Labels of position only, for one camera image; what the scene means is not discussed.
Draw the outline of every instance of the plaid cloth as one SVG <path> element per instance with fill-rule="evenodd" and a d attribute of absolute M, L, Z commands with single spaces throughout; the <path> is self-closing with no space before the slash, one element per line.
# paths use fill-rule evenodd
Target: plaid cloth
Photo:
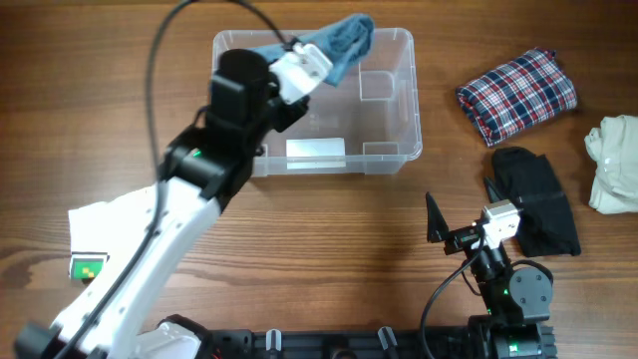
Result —
<path fill-rule="evenodd" d="M 535 48 L 457 88 L 457 98 L 488 147 L 576 107 L 576 91 L 554 61 Z"/>

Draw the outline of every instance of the wooden table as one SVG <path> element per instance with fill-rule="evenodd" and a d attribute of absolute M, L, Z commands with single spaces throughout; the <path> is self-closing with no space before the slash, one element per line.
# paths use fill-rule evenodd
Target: wooden table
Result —
<path fill-rule="evenodd" d="M 579 110 L 506 144 L 547 154 L 579 231 L 582 255 L 539 258 L 555 276 L 550 323 L 559 355 L 638 356 L 638 216 L 602 215 L 587 205 L 595 163 L 583 143 L 604 116 L 638 114 L 635 3 L 258 5 L 284 29 L 368 12 L 379 27 L 410 30 L 423 153 L 395 176 L 250 181 L 179 265 L 146 328 L 173 313 L 217 329 L 416 328 L 430 294 L 463 260 L 427 244 L 425 192 L 435 195 L 451 227 L 466 225 L 486 203 L 480 179 L 491 171 L 491 150 L 456 104 L 454 87 L 543 46 L 557 50 Z M 82 291 L 67 277 L 67 210 L 152 182 L 143 72 L 169 7 L 0 8 L 1 357 L 12 356 L 27 320 L 48 324 Z M 195 5 L 177 18 L 157 71 L 162 146 L 206 103 L 213 36 L 261 28 L 228 4 Z M 520 257 L 513 241 L 507 249 Z M 429 323 L 464 325 L 480 313 L 480 299 L 457 280 Z"/>

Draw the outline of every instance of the storage box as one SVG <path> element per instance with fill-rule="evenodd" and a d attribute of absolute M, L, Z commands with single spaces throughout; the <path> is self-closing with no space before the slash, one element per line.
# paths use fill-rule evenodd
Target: storage box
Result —
<path fill-rule="evenodd" d="M 308 31 L 284 31 L 300 36 Z M 321 84 L 310 110 L 284 133 L 264 139 L 253 175 L 387 175 L 421 154 L 414 41 L 405 29 L 376 29 L 372 53 L 339 87 Z M 276 43 L 270 31 L 227 30 L 212 44 L 212 70 L 229 49 Z"/>

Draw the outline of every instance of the black folded shirt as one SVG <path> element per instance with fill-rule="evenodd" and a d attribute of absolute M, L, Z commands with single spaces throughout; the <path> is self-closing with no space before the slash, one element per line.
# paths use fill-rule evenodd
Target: black folded shirt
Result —
<path fill-rule="evenodd" d="M 523 254 L 580 254 L 569 202 L 545 155 L 523 148 L 499 149 L 491 164 L 497 190 L 523 209 L 516 234 Z"/>

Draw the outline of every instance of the white cloth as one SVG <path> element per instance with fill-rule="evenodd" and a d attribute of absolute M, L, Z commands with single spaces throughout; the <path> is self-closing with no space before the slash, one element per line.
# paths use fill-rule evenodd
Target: white cloth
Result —
<path fill-rule="evenodd" d="M 638 118 L 604 118 L 585 137 L 598 163 L 589 205 L 603 214 L 638 212 Z"/>

